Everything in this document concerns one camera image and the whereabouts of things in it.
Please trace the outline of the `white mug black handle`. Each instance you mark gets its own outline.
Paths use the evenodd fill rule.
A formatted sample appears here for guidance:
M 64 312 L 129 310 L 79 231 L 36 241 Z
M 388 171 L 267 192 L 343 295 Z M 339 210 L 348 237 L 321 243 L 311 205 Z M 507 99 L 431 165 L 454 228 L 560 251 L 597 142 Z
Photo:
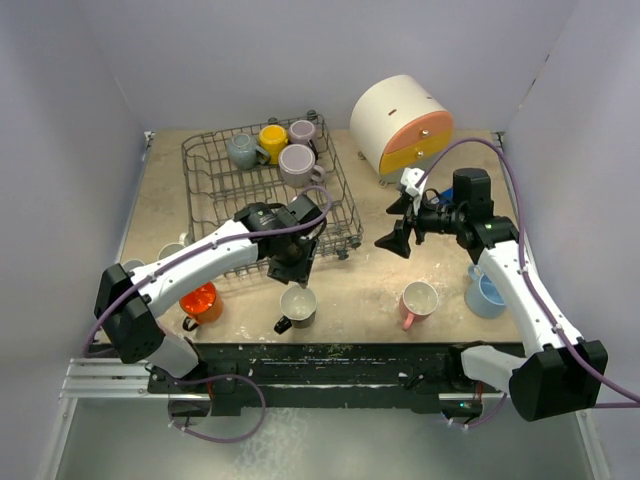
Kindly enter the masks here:
M 281 317 L 274 325 L 278 335 L 291 328 L 305 329 L 310 327 L 316 318 L 317 298 L 309 288 L 298 285 L 288 288 L 279 301 Z

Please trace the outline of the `lavender mug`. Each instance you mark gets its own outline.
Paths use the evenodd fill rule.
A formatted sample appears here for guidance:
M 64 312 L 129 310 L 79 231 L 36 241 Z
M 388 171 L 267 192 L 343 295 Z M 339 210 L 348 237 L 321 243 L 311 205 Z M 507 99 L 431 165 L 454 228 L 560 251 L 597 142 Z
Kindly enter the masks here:
M 303 144 L 290 144 L 279 154 L 278 165 L 283 182 L 293 188 L 325 181 L 325 169 L 316 163 L 312 149 Z

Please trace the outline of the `yellow mug black handle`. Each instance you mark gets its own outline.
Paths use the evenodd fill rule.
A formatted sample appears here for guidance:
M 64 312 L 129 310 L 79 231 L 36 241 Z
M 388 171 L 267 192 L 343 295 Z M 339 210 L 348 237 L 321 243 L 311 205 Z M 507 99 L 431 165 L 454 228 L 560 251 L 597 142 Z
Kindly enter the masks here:
M 279 154 L 288 145 L 288 131 L 277 124 L 267 125 L 258 135 L 259 145 L 269 154 L 269 163 L 277 164 Z

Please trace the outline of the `purple mug black handle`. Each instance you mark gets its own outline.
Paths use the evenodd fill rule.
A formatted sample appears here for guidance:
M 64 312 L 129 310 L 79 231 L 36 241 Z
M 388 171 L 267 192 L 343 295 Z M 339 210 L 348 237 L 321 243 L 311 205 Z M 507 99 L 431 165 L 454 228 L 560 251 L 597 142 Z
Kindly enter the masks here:
M 302 144 L 308 146 L 318 158 L 318 151 L 315 145 L 316 125 L 305 119 L 293 122 L 288 128 L 288 139 L 291 144 Z

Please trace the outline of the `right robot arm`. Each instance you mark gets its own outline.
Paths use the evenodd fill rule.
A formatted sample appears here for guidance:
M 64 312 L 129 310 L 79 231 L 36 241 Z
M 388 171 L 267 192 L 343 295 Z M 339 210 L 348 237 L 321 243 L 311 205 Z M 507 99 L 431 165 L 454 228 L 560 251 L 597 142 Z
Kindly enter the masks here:
M 426 174 L 407 168 L 399 181 L 400 197 L 387 211 L 397 215 L 391 233 L 375 246 L 409 257 L 409 238 L 449 234 L 495 285 L 515 320 L 525 355 L 516 357 L 477 341 L 451 348 L 446 383 L 467 391 L 478 381 L 508 394 L 517 413 L 532 422 L 592 408 L 597 402 L 608 353 L 599 341 L 587 341 L 529 272 L 520 251 L 519 233 L 510 218 L 494 213 L 491 178 L 480 168 L 453 174 L 449 203 L 425 195 Z

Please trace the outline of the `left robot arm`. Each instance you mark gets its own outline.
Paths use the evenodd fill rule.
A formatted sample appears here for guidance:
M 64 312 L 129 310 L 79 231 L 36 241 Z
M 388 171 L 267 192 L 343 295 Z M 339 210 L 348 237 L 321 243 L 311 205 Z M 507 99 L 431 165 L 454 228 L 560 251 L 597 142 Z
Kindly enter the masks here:
M 285 206 L 250 204 L 214 233 L 154 264 L 104 270 L 94 313 L 123 363 L 147 360 L 182 391 L 194 392 L 206 369 L 195 348 L 165 331 L 159 317 L 218 276 L 262 259 L 269 278 L 307 284 L 317 246 L 312 233 L 323 226 L 321 209 L 305 194 Z

